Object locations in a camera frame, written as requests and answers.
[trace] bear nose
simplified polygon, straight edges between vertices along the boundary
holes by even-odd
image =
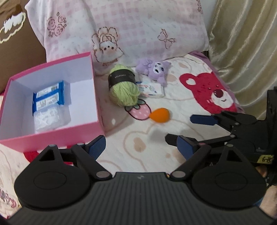
[[[214,95],[218,98],[221,98],[223,96],[223,91],[221,89],[215,89]]]

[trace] pillow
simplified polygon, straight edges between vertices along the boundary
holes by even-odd
[[[30,0],[25,8],[48,62],[91,51],[98,74],[208,47],[199,0]]]
[[[11,76],[46,62],[45,49],[37,40],[24,9],[27,2],[0,3],[0,93]]]

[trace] triangular cutout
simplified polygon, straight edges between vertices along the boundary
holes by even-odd
[[[233,150],[230,150],[228,152],[227,161],[242,162],[242,160],[239,158],[239,156]]]
[[[39,161],[53,161],[55,160],[54,152],[53,150],[48,150]]]

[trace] purple blanket trim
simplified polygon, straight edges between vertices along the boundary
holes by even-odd
[[[235,106],[236,106],[236,108],[238,110],[238,113],[244,113],[244,110],[242,109],[242,107],[235,102],[236,97],[235,97],[234,93],[230,90],[229,86],[220,78],[219,72],[217,71],[216,68],[214,68],[214,66],[212,65],[210,60],[204,54],[202,54],[201,52],[198,52],[198,51],[193,51],[193,52],[191,52],[189,54],[192,55],[192,56],[195,56],[195,57],[197,57],[199,59],[201,59],[204,63],[206,63],[208,65],[208,67],[210,67],[210,69],[214,72],[214,74],[217,76],[218,80],[226,88],[226,91],[229,93],[229,95],[233,99],[233,101],[235,103]]]

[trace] brown pillow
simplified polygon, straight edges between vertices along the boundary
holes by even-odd
[[[29,0],[0,0],[0,93],[9,78],[46,62],[25,10]]]

